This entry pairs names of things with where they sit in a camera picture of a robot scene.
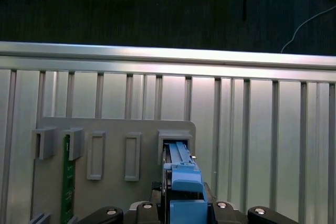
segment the blue plastic part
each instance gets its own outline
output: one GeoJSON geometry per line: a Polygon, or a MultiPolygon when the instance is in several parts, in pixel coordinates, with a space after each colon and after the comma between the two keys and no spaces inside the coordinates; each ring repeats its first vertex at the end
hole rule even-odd
{"type": "Polygon", "coordinates": [[[172,162],[164,164],[163,168],[172,171],[172,190],[203,195],[203,199],[198,200],[171,200],[170,223],[206,224],[207,197],[201,170],[182,142],[169,144],[169,149],[172,162]]]}
{"type": "Polygon", "coordinates": [[[171,200],[170,224],[206,224],[207,203],[204,200],[171,200]]]}
{"type": "Polygon", "coordinates": [[[189,150],[182,142],[169,144],[169,148],[172,163],[165,164],[163,168],[172,170],[172,190],[202,193],[202,173],[189,150]]]}

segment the silver bolt head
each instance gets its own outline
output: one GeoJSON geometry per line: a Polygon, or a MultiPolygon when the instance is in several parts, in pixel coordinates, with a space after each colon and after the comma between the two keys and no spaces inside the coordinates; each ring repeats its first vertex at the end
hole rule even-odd
{"type": "Polygon", "coordinates": [[[115,210],[108,210],[107,211],[108,215],[115,215],[116,213],[117,213],[117,211],[115,211],[115,210]]]}
{"type": "Polygon", "coordinates": [[[224,202],[217,203],[217,206],[220,207],[220,208],[226,208],[227,207],[227,205],[224,202]]]}
{"type": "Polygon", "coordinates": [[[150,208],[152,208],[152,205],[151,204],[145,204],[145,205],[143,205],[143,208],[150,209],[150,208]]]}
{"type": "Polygon", "coordinates": [[[254,212],[260,214],[260,215],[264,215],[265,214],[265,210],[261,209],[261,208],[256,208],[254,209],[254,212]]]}

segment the metal fence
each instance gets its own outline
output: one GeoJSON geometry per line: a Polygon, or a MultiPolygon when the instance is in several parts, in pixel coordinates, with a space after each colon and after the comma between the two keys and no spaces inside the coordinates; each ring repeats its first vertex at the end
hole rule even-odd
{"type": "Polygon", "coordinates": [[[336,223],[335,82],[326,56],[0,42],[0,223],[28,223],[43,116],[192,121],[219,199],[336,223]]]}

